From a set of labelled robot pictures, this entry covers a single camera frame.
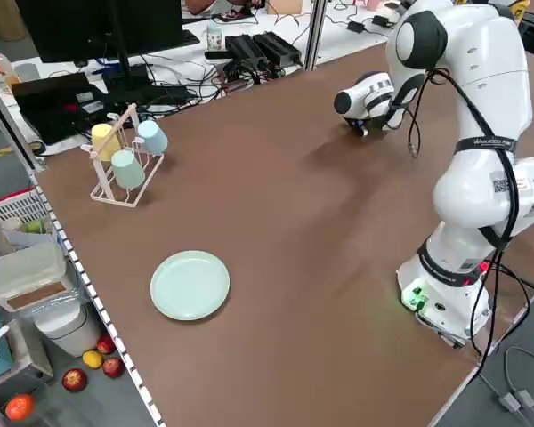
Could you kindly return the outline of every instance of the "blue cup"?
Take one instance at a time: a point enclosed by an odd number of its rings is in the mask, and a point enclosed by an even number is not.
[[[144,139],[144,149],[154,156],[165,152],[168,147],[168,138],[157,122],[146,120],[139,125],[139,136]]]

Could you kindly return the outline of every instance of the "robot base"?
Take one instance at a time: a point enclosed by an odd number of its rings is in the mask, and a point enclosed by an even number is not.
[[[401,303],[416,313],[420,323],[430,327],[451,345],[463,347],[471,338],[471,314],[481,279],[470,286],[453,287],[429,275],[417,255],[398,270]],[[491,314],[489,293],[482,290],[473,321],[473,334],[487,323]]]

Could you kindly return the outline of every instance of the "red apple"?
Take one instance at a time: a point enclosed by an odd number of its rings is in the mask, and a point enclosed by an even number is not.
[[[125,372],[125,364],[119,358],[108,358],[103,362],[103,372],[109,378],[118,378]]]
[[[81,391],[87,385],[87,375],[83,369],[70,369],[63,375],[61,383],[69,391]]]
[[[110,354],[115,351],[115,343],[109,334],[101,335],[97,341],[97,351],[101,354]]]

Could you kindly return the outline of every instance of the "table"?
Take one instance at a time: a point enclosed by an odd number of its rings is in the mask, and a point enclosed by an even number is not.
[[[88,198],[79,151],[37,176],[155,421],[424,426],[472,371],[469,349],[403,309],[395,279],[438,223],[433,185],[457,140],[449,85],[425,91],[415,161],[407,123],[361,141],[332,107],[385,66],[375,47],[161,120],[166,164],[135,209]],[[534,57],[530,76],[534,104]],[[534,123],[522,139],[519,156],[534,155]],[[154,269],[186,249],[218,255],[232,280],[223,309],[192,325],[149,294]],[[534,280],[534,227],[505,263]],[[498,334],[523,304],[518,286],[501,289]]]
[[[387,40],[387,37],[380,36],[379,34],[370,34],[368,32],[356,34],[347,30],[345,22],[348,17],[353,20],[363,21],[379,13],[383,16],[389,17],[390,20],[398,19],[397,12],[388,9],[383,5],[377,10],[377,12],[369,12],[362,7],[357,7],[354,9],[354,6],[350,6],[348,9],[342,11],[334,9],[334,5],[337,3],[339,3],[338,0],[333,0],[332,3],[328,4],[328,19],[325,20],[324,33],[321,38],[321,46],[319,50],[320,63],[340,58],[352,52],[366,49],[375,44],[384,43]],[[310,9],[311,0],[303,0],[303,13],[308,12]],[[276,22],[277,17],[275,15],[267,14],[264,9],[259,10],[256,17],[258,24],[255,24],[255,20],[253,19],[243,20],[240,23],[220,24],[223,35],[237,36],[243,33],[253,35],[263,33],[265,31],[274,31],[281,37],[285,38],[289,43],[292,43],[307,29],[311,18],[309,14],[300,16],[297,18],[299,23],[297,26],[296,22],[290,16]],[[226,62],[209,61],[204,57],[204,52],[207,50],[207,21],[191,23],[185,25],[184,28],[189,29],[195,36],[197,36],[201,43],[185,46],[179,49],[170,49],[144,55],[147,62],[155,65],[152,70],[155,78],[159,82],[187,84],[188,81],[186,78],[199,80],[205,76],[206,72],[210,71],[214,65]],[[390,29],[386,28],[378,28],[374,29],[374,31],[382,32],[385,35],[392,32]],[[295,46],[303,53],[303,55],[307,39],[308,31],[305,32],[295,43]],[[13,65],[16,67],[24,63],[35,64],[42,78],[49,76],[61,76],[64,73],[75,73],[81,69],[82,72],[87,74],[92,84],[99,87],[102,91],[107,92],[101,75],[93,74],[94,71],[101,68],[101,66],[94,60],[91,60],[89,65],[85,68],[76,68],[72,62],[44,64],[39,58],[21,60],[15,62]],[[141,57],[134,56],[130,58],[130,63],[131,65],[136,65],[143,64],[144,62],[142,61]],[[295,72],[297,69],[299,69],[299,67],[289,67],[286,69],[286,72],[290,74]],[[201,92],[202,95],[208,96],[214,93],[214,89],[204,87]],[[8,107],[14,122],[20,128],[24,138],[26,138],[27,141],[39,140],[33,129],[22,118],[20,109],[14,97],[3,93],[1,93],[1,97],[4,101],[4,104]],[[81,135],[76,135],[48,147],[45,155],[50,156],[57,154],[66,149],[78,147],[84,143],[87,143],[86,138]]]

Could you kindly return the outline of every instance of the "white desk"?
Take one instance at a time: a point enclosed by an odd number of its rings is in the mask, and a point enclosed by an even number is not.
[[[398,19],[396,12],[384,7],[383,5],[381,5],[377,12],[369,12],[359,6],[350,6],[346,10],[338,11],[334,9],[335,4],[337,3],[339,3],[338,0],[333,0],[331,3],[328,3],[327,6],[327,16],[337,23],[333,23],[330,19],[325,19],[319,48],[319,63],[324,63],[353,52],[367,49],[368,47],[371,47],[375,44],[381,44],[387,40],[385,36],[379,34],[370,34],[368,32],[356,34],[346,29],[345,22],[347,21],[347,18],[354,13],[357,12],[355,16],[351,17],[351,19],[358,22],[362,22],[367,18],[371,18],[375,14],[386,16],[391,21],[397,21]],[[303,13],[309,12],[310,9],[311,0],[303,0]],[[286,18],[275,23],[277,17],[275,15],[267,14],[264,9],[257,12],[256,18],[259,22],[258,24],[255,23],[253,18],[237,23],[229,23],[225,25],[220,24],[222,26],[223,36],[238,36],[240,34],[253,35],[260,34],[265,31],[273,31],[282,38],[286,39],[289,43],[293,43],[296,38],[304,32],[303,35],[295,42],[295,47],[304,54],[309,34],[308,30],[305,30],[311,21],[310,14],[298,17],[298,26],[296,21],[290,16],[287,16]],[[151,67],[151,69],[158,81],[186,84],[188,82],[186,78],[199,80],[217,63],[217,61],[208,61],[204,57],[204,52],[207,50],[207,21],[203,20],[188,24],[185,25],[184,28],[189,29],[192,33],[194,33],[194,35],[200,39],[201,43],[181,47],[178,49],[154,52],[155,55],[164,58],[150,56],[150,54],[144,55],[146,61],[150,64],[153,64],[154,67]],[[391,33],[390,29],[385,28],[371,28],[371,30],[385,35]],[[131,65],[143,63],[139,56],[131,57],[129,60]],[[78,68],[76,68],[72,62],[45,64],[39,58],[21,60],[15,62],[13,65],[15,67],[23,63],[36,64],[40,77],[42,78],[46,78],[51,75],[59,76],[64,72],[75,73],[78,71]],[[91,60],[89,61],[89,65],[85,68],[82,68],[81,71],[87,74],[91,83],[98,86],[104,92],[107,92],[101,75],[93,74],[95,70],[100,68],[101,65],[99,65],[96,61]],[[286,72],[290,74],[297,69],[299,68],[287,68]],[[210,95],[211,93],[214,93],[214,88],[212,87],[208,86],[201,89],[201,94],[203,96]],[[21,117],[20,109],[18,108],[16,100],[13,98],[13,96],[2,93],[1,96],[4,104],[8,107],[14,122],[20,128],[22,135],[24,135],[24,138],[26,138],[27,141],[38,141],[39,138],[36,133]],[[49,146],[45,154],[57,154],[67,149],[75,148],[83,143],[86,143],[85,137],[76,135]]]

